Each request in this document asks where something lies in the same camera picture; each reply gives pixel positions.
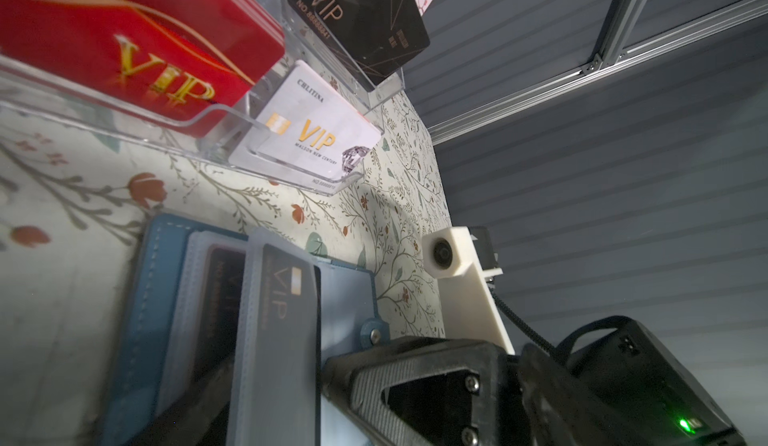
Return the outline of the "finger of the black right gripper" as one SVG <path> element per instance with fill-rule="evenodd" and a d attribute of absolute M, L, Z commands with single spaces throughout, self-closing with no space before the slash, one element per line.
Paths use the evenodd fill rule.
<path fill-rule="evenodd" d="M 518 363 L 491 342 L 406 336 L 329 358 L 322 393 L 375 445 L 525 445 Z"/>

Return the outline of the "clear acrylic card display stand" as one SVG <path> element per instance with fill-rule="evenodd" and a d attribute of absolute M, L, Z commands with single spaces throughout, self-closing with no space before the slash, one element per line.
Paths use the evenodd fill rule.
<path fill-rule="evenodd" d="M 1 103 L 333 195 L 423 34 L 413 0 L 1 0 Z"/>

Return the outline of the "blue leather card wallet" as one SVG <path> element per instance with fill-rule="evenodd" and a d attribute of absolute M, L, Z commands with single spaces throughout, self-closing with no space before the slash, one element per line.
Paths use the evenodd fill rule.
<path fill-rule="evenodd" d="M 96 444 L 125 445 L 235 350 L 247 238 L 182 216 L 148 223 L 127 299 Z M 317 259 L 321 356 L 390 338 L 374 275 Z"/>

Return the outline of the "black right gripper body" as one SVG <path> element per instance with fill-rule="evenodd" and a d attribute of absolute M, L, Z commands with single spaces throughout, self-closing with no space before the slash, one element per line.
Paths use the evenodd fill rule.
<path fill-rule="evenodd" d="M 501 445 L 743 445 L 744 435 L 641 322 L 613 315 L 511 359 Z"/>

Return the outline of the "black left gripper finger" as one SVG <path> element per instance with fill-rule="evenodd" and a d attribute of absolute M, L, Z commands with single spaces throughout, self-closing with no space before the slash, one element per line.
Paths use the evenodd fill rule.
<path fill-rule="evenodd" d="M 233 376 L 234 356 L 228 355 L 127 445 L 197 445 L 229 405 Z"/>

